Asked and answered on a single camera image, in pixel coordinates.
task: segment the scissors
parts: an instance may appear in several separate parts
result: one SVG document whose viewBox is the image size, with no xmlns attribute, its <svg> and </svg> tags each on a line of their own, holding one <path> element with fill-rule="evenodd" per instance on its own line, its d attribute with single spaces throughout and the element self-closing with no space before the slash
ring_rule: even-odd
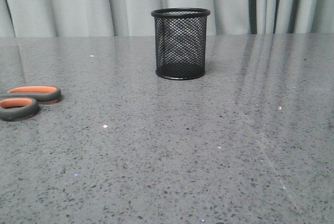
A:
<svg viewBox="0 0 334 224">
<path fill-rule="evenodd" d="M 24 86 L 0 94 L 0 119 L 10 121 L 28 117 L 39 110 L 38 102 L 54 103 L 61 90 L 53 86 Z"/>
</svg>

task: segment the mesh cup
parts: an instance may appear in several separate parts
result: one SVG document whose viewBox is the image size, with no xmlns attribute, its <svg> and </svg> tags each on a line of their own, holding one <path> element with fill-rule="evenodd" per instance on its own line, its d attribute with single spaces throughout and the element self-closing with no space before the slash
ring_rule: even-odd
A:
<svg viewBox="0 0 334 224">
<path fill-rule="evenodd" d="M 156 27 L 156 74 L 166 79 L 195 79 L 205 74 L 207 16 L 203 8 L 152 11 Z"/>
</svg>

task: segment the curtain fold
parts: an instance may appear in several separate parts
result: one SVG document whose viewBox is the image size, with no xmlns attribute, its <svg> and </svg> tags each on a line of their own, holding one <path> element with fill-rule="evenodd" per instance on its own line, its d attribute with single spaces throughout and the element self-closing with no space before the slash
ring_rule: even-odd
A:
<svg viewBox="0 0 334 224">
<path fill-rule="evenodd" d="M 210 9 L 208 34 L 334 32 L 334 0 L 0 0 L 0 37 L 151 36 L 166 7 Z"/>
</svg>

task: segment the metal mesh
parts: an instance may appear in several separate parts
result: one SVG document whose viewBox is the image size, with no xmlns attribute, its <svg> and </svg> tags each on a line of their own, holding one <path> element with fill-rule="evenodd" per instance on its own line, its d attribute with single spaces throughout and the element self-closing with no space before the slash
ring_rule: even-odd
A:
<svg viewBox="0 0 334 224">
<path fill-rule="evenodd" d="M 170 11 L 164 14 L 193 14 Z M 193 79 L 205 73 L 207 16 L 155 18 L 157 75 L 169 79 Z"/>
</svg>

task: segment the gray speckled countertop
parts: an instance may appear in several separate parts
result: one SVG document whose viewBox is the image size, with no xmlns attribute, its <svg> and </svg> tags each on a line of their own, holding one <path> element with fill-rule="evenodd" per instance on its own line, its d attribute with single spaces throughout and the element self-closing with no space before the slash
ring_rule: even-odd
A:
<svg viewBox="0 0 334 224">
<path fill-rule="evenodd" d="M 0 88 L 63 98 L 0 121 L 0 223 L 324 223 L 334 34 L 216 36 L 158 77 L 154 37 L 0 39 Z"/>
</svg>

